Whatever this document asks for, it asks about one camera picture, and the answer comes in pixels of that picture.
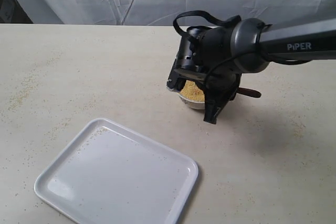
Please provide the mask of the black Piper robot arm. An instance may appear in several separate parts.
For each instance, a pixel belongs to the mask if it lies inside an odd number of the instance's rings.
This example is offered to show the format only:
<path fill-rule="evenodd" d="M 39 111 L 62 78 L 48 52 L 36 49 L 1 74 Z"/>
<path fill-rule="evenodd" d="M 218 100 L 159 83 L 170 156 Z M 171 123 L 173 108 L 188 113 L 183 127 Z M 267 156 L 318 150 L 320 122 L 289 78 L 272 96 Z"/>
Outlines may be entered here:
<path fill-rule="evenodd" d="M 223 92 L 238 85 L 240 74 L 261 72 L 269 62 L 329 59 L 335 59 L 335 18 L 267 25 L 256 18 L 234 17 L 227 26 L 189 27 L 166 84 L 179 92 L 189 80 L 203 90 Z"/>

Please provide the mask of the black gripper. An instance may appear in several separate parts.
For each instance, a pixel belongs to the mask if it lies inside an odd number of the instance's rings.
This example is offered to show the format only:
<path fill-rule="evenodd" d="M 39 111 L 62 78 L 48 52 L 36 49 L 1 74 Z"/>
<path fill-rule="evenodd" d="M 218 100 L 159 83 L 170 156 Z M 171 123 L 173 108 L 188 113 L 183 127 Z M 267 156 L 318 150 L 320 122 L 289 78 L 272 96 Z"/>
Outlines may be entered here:
<path fill-rule="evenodd" d="M 181 36 L 181 41 L 166 82 L 167 88 L 172 92 L 181 92 L 188 80 L 195 83 L 202 91 L 210 92 L 208 85 L 204 84 L 206 70 L 195 55 L 194 45 L 186 37 L 191 35 L 196 38 L 210 28 L 191 26 L 186 31 L 177 27 L 174 29 Z"/>

